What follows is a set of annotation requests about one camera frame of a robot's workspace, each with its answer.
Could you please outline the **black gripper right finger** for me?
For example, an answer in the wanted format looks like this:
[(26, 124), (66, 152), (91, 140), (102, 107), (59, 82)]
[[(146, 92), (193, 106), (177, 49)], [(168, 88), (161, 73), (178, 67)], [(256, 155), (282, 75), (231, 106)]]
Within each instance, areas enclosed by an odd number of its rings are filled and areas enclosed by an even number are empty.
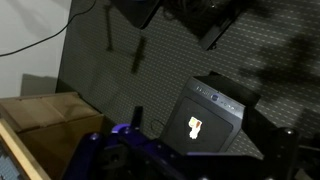
[(291, 128), (279, 128), (272, 134), (266, 154), (269, 180), (290, 180), (298, 152), (299, 134)]

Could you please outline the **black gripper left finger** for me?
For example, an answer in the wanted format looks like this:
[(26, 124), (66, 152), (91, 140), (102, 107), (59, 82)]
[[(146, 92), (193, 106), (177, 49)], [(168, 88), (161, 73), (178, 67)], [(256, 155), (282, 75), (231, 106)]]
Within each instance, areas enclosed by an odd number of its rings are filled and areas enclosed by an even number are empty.
[(87, 133), (79, 141), (65, 171), (62, 180), (90, 180), (93, 162), (101, 147), (101, 133)]

